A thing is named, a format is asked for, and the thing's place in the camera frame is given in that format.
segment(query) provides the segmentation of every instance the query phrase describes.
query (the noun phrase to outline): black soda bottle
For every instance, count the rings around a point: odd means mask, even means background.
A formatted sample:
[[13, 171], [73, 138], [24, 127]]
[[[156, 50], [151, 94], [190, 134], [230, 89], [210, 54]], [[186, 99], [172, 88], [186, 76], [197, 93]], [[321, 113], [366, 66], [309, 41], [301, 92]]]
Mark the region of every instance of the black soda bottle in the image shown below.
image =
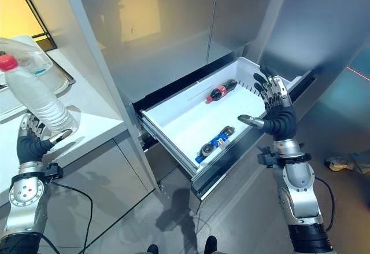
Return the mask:
[[218, 101], [220, 98], [225, 96], [228, 92], [234, 90], [238, 83], [235, 79], [230, 79], [218, 88], [213, 89], [210, 96], [206, 97], [206, 103]]

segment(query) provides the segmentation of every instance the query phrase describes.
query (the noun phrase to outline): stainless steel cabinet door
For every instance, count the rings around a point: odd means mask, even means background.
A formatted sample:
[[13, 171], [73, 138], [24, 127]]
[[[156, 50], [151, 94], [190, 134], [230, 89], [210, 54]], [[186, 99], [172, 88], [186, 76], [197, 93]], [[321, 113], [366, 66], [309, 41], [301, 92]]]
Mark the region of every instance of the stainless steel cabinet door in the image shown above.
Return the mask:
[[208, 61], [251, 42], [258, 34], [270, 0], [216, 0]]
[[131, 102], [206, 64], [213, 0], [82, 0], [121, 96]]

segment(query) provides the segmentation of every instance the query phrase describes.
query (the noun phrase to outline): cloth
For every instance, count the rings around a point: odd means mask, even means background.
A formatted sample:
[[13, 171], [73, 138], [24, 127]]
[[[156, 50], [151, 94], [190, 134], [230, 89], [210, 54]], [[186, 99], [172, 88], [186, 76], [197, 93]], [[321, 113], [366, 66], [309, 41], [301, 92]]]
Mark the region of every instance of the cloth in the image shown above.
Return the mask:
[[370, 172], [370, 149], [361, 153], [349, 154], [349, 159], [354, 164], [354, 170], [366, 174]]

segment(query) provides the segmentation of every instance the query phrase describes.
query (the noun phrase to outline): plastic water bottle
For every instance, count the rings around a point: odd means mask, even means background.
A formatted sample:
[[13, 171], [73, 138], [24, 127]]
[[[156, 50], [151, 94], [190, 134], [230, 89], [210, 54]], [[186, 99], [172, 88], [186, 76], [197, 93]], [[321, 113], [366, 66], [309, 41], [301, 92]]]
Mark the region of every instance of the plastic water bottle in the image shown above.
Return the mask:
[[14, 96], [25, 105], [51, 132], [78, 129], [76, 119], [54, 93], [35, 74], [22, 66], [10, 54], [0, 56], [0, 70]]

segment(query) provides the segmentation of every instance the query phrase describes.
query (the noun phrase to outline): bottle label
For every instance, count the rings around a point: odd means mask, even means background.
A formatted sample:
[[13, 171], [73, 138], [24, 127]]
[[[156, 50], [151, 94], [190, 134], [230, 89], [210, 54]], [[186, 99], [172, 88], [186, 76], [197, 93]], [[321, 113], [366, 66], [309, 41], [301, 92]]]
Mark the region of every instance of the bottle label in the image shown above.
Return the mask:
[[211, 140], [210, 143], [214, 144], [217, 148], [227, 140], [227, 136], [225, 134], [219, 134], [215, 138]]
[[225, 86], [220, 85], [217, 89], [220, 90], [222, 97], [226, 95], [227, 90]]

